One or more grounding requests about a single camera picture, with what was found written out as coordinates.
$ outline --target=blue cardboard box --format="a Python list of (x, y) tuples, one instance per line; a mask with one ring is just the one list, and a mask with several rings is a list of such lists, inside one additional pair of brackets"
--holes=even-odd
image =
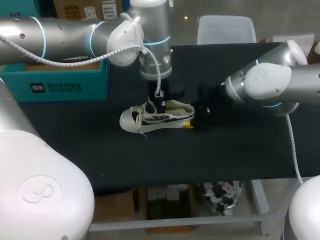
[(103, 61), (71, 68), (10, 64), (1, 78), (18, 103), (107, 99), (108, 66)]

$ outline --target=gray floor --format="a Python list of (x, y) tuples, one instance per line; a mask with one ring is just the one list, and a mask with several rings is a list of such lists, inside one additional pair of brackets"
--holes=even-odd
[[(318, 0), (173, 0), (170, 8), (171, 44), (197, 43), (199, 18), (204, 15), (235, 15), (252, 19), (257, 41), (277, 34), (313, 32), (320, 38)], [(285, 179), (262, 181), (268, 201), (277, 201)], [(250, 193), (244, 191), (235, 214), (254, 211)], [(279, 240), (281, 231), (262, 236), (257, 223), (205, 225), (191, 233), (146, 234), (143, 229), (92, 232), (88, 240)]]
[(271, 35), (312, 32), (320, 38), (318, 0), (173, 0), (171, 43), (197, 43), (199, 18), (204, 15), (246, 16), (252, 19), (257, 41)]

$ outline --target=white plastic container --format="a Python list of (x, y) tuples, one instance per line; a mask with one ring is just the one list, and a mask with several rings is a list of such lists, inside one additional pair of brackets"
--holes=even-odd
[(246, 16), (202, 16), (198, 28), (198, 45), (256, 43), (252, 20)]

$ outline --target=white shoe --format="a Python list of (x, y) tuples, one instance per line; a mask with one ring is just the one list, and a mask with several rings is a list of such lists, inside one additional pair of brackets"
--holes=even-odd
[(194, 115), (193, 106), (176, 100), (165, 101), (165, 112), (157, 113), (153, 102), (148, 100), (125, 110), (119, 123), (127, 132), (143, 134), (157, 129), (183, 128)]

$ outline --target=white shoelace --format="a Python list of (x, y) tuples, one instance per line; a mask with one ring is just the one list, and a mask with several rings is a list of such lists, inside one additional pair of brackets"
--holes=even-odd
[(145, 108), (143, 105), (141, 106), (132, 106), (130, 107), (131, 112), (137, 112), (138, 115), (135, 118), (135, 124), (138, 124), (138, 134), (140, 134), (141, 126), (142, 126), (142, 118), (143, 118), (143, 113), (145, 112)]

